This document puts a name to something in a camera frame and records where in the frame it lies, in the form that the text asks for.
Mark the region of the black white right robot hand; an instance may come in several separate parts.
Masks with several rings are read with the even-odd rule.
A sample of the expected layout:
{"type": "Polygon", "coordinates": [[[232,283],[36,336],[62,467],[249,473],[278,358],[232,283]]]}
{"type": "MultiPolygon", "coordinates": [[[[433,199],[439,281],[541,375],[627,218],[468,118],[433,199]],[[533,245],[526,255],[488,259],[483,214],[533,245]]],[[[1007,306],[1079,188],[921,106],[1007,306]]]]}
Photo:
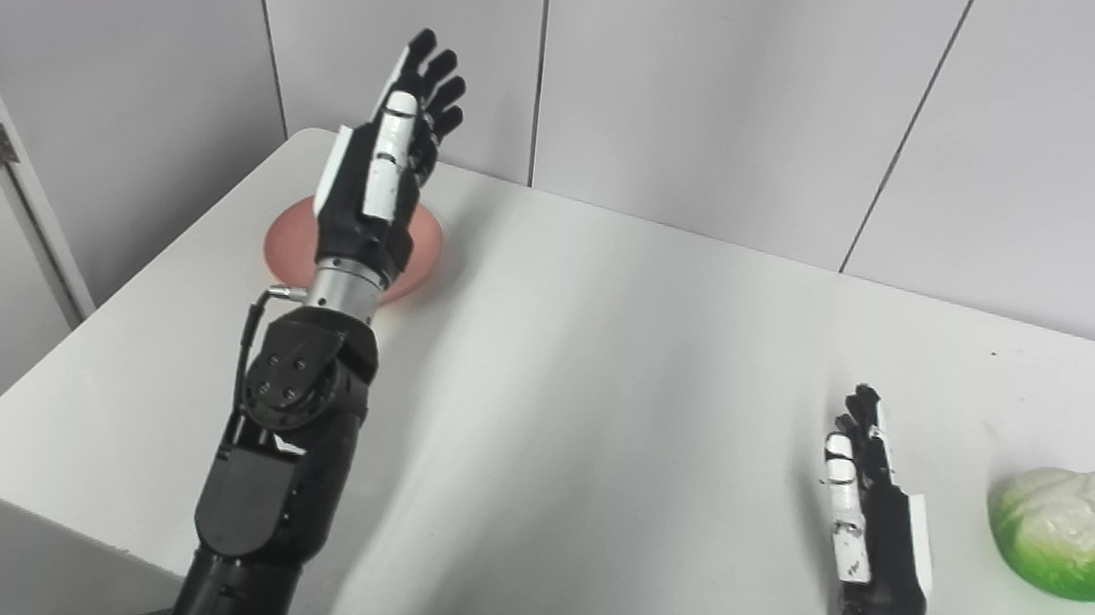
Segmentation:
{"type": "Polygon", "coordinates": [[[898,483],[880,397],[856,385],[825,437],[838,615],[927,615],[934,577],[927,499],[898,483]]]}

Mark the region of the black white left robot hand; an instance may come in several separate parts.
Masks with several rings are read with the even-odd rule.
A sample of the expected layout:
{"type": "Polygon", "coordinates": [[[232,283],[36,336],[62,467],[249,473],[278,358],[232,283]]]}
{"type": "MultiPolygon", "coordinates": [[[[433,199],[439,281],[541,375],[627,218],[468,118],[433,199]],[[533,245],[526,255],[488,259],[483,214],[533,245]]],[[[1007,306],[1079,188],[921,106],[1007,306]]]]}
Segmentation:
{"type": "Polygon", "coordinates": [[[464,121],[456,51],[419,30],[367,121],[343,126],[313,195],[315,262],[361,263],[388,289],[408,268],[412,218],[443,139],[464,121]]]}

